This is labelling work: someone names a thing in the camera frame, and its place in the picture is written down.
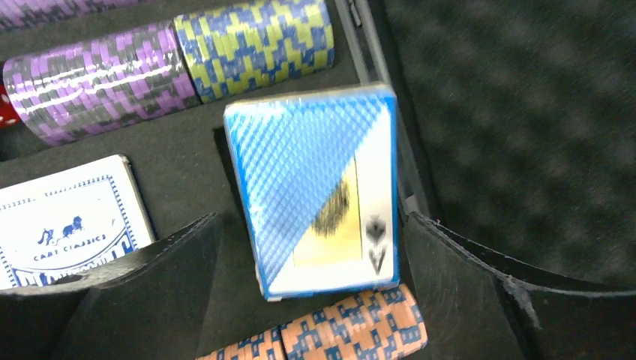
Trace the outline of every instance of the black foam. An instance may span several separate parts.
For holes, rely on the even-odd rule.
[[[446,225],[636,284],[636,3],[385,4]]]
[[[152,1],[18,31],[2,37],[0,59],[233,2],[238,1]],[[328,6],[336,45],[333,69],[59,148],[46,149],[24,126],[2,129],[0,188],[109,155],[123,154],[132,163],[139,191],[159,239],[209,212],[222,214],[227,240],[222,245],[216,266],[208,316],[199,345],[200,356],[341,300],[347,294],[277,304],[263,300],[255,278],[254,258],[242,208],[231,191],[233,174],[226,174],[224,169],[229,159],[221,128],[222,113],[230,101],[358,82],[333,1],[328,1]]]

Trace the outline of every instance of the purple poker chip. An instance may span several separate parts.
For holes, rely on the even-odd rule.
[[[4,75],[25,124],[52,146],[155,119],[200,99],[172,22],[12,58]]]
[[[152,0],[5,0],[0,7],[0,33],[150,1]]]

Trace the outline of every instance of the playing card deck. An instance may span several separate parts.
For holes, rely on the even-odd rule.
[[[154,241],[128,159],[0,190],[0,289],[48,285]]]
[[[395,105],[390,87],[368,85],[226,108],[269,301],[398,282]]]

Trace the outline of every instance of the foam lining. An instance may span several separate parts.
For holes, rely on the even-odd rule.
[[[446,226],[636,284],[636,4],[385,1]]]

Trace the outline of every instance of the stack of poker chips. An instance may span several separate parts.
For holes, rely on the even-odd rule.
[[[22,122],[60,146],[333,61],[324,0],[267,0],[11,58],[3,75]]]
[[[197,360],[395,360],[428,342],[404,284],[365,291]]]
[[[51,146],[200,104],[172,22],[20,56],[4,64],[13,108]]]
[[[81,17],[148,0],[7,0],[0,6],[0,33]]]
[[[330,68],[324,0],[272,0],[175,18],[196,92],[206,103]]]

